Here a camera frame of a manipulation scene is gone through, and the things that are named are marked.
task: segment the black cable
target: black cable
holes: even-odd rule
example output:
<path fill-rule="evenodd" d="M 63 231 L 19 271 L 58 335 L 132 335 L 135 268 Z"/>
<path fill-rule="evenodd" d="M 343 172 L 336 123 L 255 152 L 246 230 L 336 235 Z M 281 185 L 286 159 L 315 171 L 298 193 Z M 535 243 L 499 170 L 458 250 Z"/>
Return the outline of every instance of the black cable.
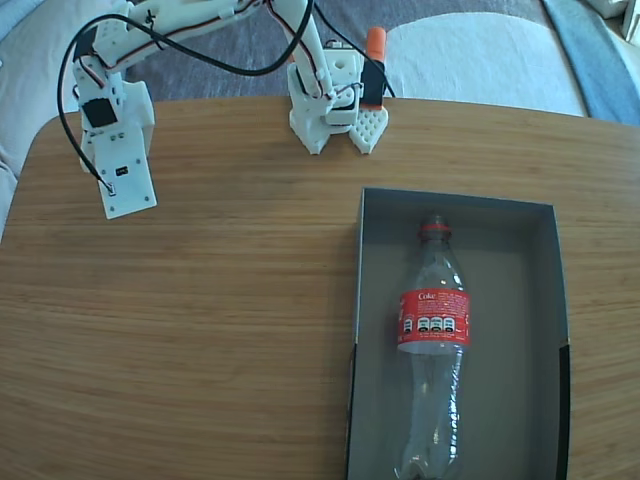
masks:
<path fill-rule="evenodd" d="M 338 35 L 338 37 L 340 37 L 344 42 L 348 43 L 349 45 L 351 45 L 353 47 L 353 49 L 358 52 L 360 55 L 362 55 L 364 58 L 366 58 L 367 60 L 369 60 L 374 67 L 376 67 L 378 69 L 378 71 L 382 74 L 382 76 L 384 77 L 384 83 L 386 84 L 387 88 L 389 89 L 389 93 L 391 94 L 392 97 L 395 98 L 396 96 L 396 92 L 393 91 L 393 88 L 391 88 L 391 85 L 389 84 L 389 80 L 387 79 L 387 75 L 384 73 L 384 70 L 382 69 L 382 67 L 380 65 L 378 65 L 378 62 L 376 62 L 375 60 L 372 60 L 371 57 L 369 57 L 369 55 L 367 55 L 360 47 L 358 47 L 355 43 L 353 43 L 351 40 L 349 40 L 346 36 L 344 36 L 342 33 L 340 33 L 338 31 L 338 29 L 336 27 L 334 27 L 331 22 L 329 22 L 329 20 L 327 20 L 327 17 L 324 15 L 324 13 L 322 12 L 322 10 L 320 9 L 320 7 L 318 6 L 318 4 L 316 3 L 315 5 L 315 9 L 316 9 L 316 13 L 318 14 L 318 16 L 320 17 L 320 20 L 323 21 L 323 23 L 329 27 L 329 30 L 331 30 L 333 33 L 335 33 L 336 35 Z"/>
<path fill-rule="evenodd" d="M 156 16 L 151 14 L 151 10 L 147 10 L 147 18 L 144 19 L 144 23 L 148 23 L 151 30 L 153 30 L 153 28 L 156 26 Z M 156 44 L 156 47 L 158 47 L 158 50 L 164 50 L 164 47 L 160 45 L 159 41 L 154 40 L 154 42 Z"/>
<path fill-rule="evenodd" d="M 304 15 L 300 22 L 300 26 L 298 27 L 296 34 L 291 39 L 289 46 L 282 53 L 282 55 L 280 55 L 280 57 L 271 65 L 268 65 L 263 68 L 258 68 L 256 70 L 235 67 L 233 65 L 229 65 L 228 63 L 221 62 L 220 60 L 216 60 L 214 58 L 203 55 L 202 53 L 196 52 L 195 50 L 191 50 L 190 48 L 187 48 L 184 45 L 180 45 L 179 43 L 174 42 L 169 37 L 166 37 L 160 33 L 157 33 L 152 29 L 136 22 L 135 20 L 131 20 L 129 17 L 125 17 L 124 15 L 109 13 L 106 15 L 101 15 L 99 17 L 96 17 L 90 22 L 88 22 L 87 24 L 85 24 L 85 26 L 82 27 L 78 31 L 78 33 L 76 33 L 76 35 L 73 37 L 73 39 L 71 40 L 71 43 L 69 44 L 69 46 L 67 47 L 67 50 L 64 53 L 64 56 L 62 57 L 62 64 L 60 66 L 60 72 L 58 74 L 57 104 L 58 104 L 58 116 L 60 117 L 60 123 L 62 124 L 62 128 L 64 129 L 64 132 L 67 135 L 69 142 L 71 143 L 74 150 L 80 157 L 80 160 L 85 165 L 85 167 L 87 167 L 87 170 L 89 170 L 89 173 L 91 173 L 91 175 L 93 175 L 96 178 L 96 180 L 98 180 L 98 182 L 102 183 L 102 185 L 104 185 L 104 187 L 110 193 L 112 192 L 111 187 L 107 185 L 105 181 L 102 179 L 98 171 L 95 169 L 93 164 L 89 161 L 87 156 L 82 151 L 82 148 L 78 144 L 78 141 L 76 140 L 76 138 L 73 136 L 73 132 L 71 131 L 71 127 L 69 127 L 69 123 L 67 122 L 67 117 L 64 113 L 64 106 L 62 104 L 62 90 L 63 90 L 62 87 L 64 83 L 64 74 L 66 70 L 66 65 L 67 65 L 67 62 L 69 61 L 69 57 L 71 56 L 71 52 L 73 51 L 73 48 L 78 43 L 78 40 L 80 39 L 80 37 L 82 37 L 82 35 L 84 35 L 94 25 L 97 25 L 100 22 L 104 22 L 105 20 L 120 20 L 126 23 L 127 25 L 130 25 L 146 33 L 154 41 L 156 42 L 162 41 L 163 43 L 169 45 L 170 47 L 173 47 L 179 52 L 185 55 L 188 55 L 190 57 L 193 57 L 197 60 L 200 60 L 208 65 L 213 65 L 214 67 L 221 68 L 223 70 L 226 70 L 227 72 L 235 73 L 236 75 L 243 75 L 246 77 L 258 77 L 261 75 L 267 75 L 271 72 L 274 72 L 275 70 L 277 70 L 287 62 L 287 60 L 289 59 L 293 51 L 298 46 L 298 43 L 300 43 L 300 40 L 302 39 L 302 35 L 304 34 L 307 28 L 307 25 L 309 24 L 309 20 L 311 19 L 311 13 L 313 12 L 313 6 L 314 6 L 314 0 L 308 0 L 307 8 L 304 11 Z"/>

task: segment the blue fabric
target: blue fabric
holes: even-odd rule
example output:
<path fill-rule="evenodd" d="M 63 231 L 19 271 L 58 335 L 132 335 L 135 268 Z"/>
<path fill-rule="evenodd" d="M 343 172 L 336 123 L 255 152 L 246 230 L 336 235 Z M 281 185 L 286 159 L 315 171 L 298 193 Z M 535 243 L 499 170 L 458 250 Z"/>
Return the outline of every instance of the blue fabric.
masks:
<path fill-rule="evenodd" d="M 44 0 L 0 0 L 0 42 Z"/>
<path fill-rule="evenodd" d="M 573 67 L 589 115 L 640 126 L 640 95 L 604 20 L 579 0 L 542 0 Z"/>

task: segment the red wire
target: red wire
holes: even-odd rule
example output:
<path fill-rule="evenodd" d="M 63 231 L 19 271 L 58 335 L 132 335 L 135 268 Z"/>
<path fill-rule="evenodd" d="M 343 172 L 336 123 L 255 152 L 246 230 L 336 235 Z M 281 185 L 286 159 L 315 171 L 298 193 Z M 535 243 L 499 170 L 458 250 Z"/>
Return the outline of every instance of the red wire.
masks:
<path fill-rule="evenodd" d="M 245 11 L 246 11 L 246 10 L 247 10 L 251 5 L 253 5 L 254 3 L 256 3 L 256 1 L 262 1 L 262 0 L 251 0 L 249 3 L 247 3 L 247 5 L 246 5 L 244 8 L 242 8 L 242 9 L 240 9 L 240 10 L 236 11 L 236 12 L 235 12 L 235 13 L 236 13 L 236 15 L 237 15 L 237 14 L 239 14 L 239 13 L 243 13 L 243 12 L 245 12 Z M 207 20 L 206 22 L 198 23 L 198 24 L 196 24 L 196 25 L 190 25 L 190 26 L 188 26 L 188 27 L 182 27 L 182 28 L 179 28 L 179 29 L 177 29 L 177 30 L 174 30 L 173 32 L 169 32 L 169 33 L 167 33 L 167 34 L 166 34 L 166 35 L 164 35 L 164 36 L 165 36 L 165 37 L 171 37 L 171 36 L 173 36 L 173 35 L 177 35 L 178 33 L 188 32 L 189 30 L 197 30 L 197 29 L 199 29 L 199 28 L 209 26 L 209 25 L 211 25 L 211 24 L 213 24 L 213 23 L 217 22 L 218 20 L 220 20 L 220 17 L 215 17 L 215 18 L 212 18 L 211 20 Z M 151 45 L 155 45 L 155 41 L 153 41 L 153 40 L 152 40 L 152 41 L 150 41 L 150 42 L 147 42 L 147 43 L 145 43 L 145 44 L 143 44 L 143 45 L 139 46 L 138 48 L 136 48 L 136 49 L 134 49 L 134 50 L 130 51 L 130 52 L 129 52 L 129 53 L 127 53 L 126 55 L 124 55 L 124 56 L 120 57 L 120 58 L 116 61 L 116 64 L 115 64 L 115 65 L 113 65 L 113 66 L 109 66 L 109 65 L 107 65 L 107 66 L 106 66 L 107 70 L 113 70 L 113 69 L 114 69 L 114 68 L 116 68 L 118 65 L 120 65 L 122 62 L 124 62 L 125 60 L 127 60 L 128 58 L 130 58 L 130 57 L 132 57 L 133 55 L 135 55 L 135 54 L 137 54 L 137 53 L 141 52 L 141 51 L 142 51 L 142 50 L 144 50 L 145 48 L 150 47 Z"/>

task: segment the wooden table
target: wooden table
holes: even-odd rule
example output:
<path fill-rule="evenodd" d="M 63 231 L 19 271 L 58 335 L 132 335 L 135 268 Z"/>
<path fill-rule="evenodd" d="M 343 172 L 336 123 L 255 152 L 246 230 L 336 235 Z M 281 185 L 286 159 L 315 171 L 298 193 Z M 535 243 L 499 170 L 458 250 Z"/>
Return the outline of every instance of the wooden table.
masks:
<path fill-rule="evenodd" d="M 363 185 L 551 202 L 570 476 L 640 477 L 640 131 L 396 100 L 310 157 L 281 98 L 157 105 L 159 206 L 104 220 L 57 121 L 0 247 L 0 478 L 339 479 Z"/>

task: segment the orange component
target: orange component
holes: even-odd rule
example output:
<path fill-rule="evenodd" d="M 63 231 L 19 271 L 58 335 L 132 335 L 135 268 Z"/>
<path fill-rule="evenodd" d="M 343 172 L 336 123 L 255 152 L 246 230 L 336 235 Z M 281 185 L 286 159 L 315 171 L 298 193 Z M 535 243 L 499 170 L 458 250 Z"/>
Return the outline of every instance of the orange component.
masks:
<path fill-rule="evenodd" d="M 367 54 L 373 59 L 384 63 L 384 51 L 387 45 L 387 32 L 382 27 L 373 27 L 367 34 Z"/>

